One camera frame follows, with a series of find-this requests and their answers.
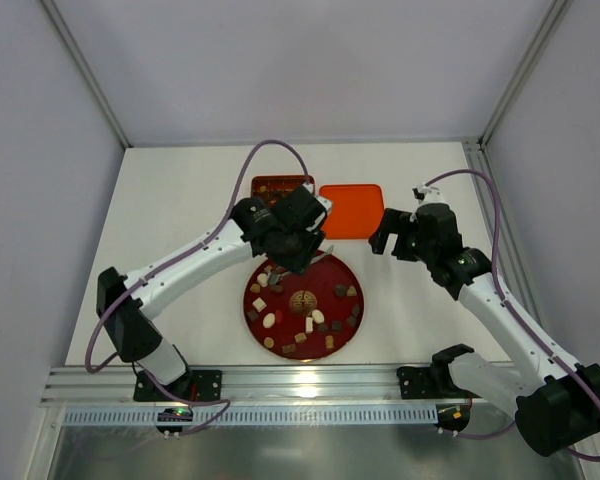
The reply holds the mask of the dark dome chocolate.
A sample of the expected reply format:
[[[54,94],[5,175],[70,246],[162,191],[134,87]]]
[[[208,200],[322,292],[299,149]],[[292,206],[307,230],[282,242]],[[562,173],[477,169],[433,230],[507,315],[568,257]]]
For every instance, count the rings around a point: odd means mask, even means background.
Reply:
[[[346,291],[347,291],[347,286],[346,285],[341,285],[341,284],[336,284],[334,286],[334,293],[337,297],[343,297],[346,295]]]

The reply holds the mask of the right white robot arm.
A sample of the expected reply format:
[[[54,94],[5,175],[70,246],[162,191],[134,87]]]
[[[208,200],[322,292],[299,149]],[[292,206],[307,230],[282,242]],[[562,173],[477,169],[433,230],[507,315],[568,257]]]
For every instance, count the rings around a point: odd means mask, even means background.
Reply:
[[[534,321],[506,290],[492,261],[464,245],[455,213],[441,192],[421,185],[413,212],[385,209],[369,239],[383,254],[420,262],[442,287],[488,330],[514,364],[493,365],[464,344],[433,355],[431,373],[444,393],[475,394],[511,418],[527,445],[550,456],[600,433],[600,366],[583,365]]]

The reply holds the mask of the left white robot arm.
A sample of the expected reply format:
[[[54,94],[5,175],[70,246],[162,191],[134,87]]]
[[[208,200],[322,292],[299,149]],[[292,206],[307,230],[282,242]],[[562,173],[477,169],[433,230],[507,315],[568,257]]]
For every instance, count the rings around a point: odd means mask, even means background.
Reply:
[[[273,205],[248,197],[231,206],[220,223],[162,260],[121,274],[114,267],[97,280],[98,326],[115,355],[141,370],[141,391],[187,402],[194,374],[153,321],[198,284],[238,263],[264,255],[293,274],[304,274],[325,238],[332,201],[303,184]]]

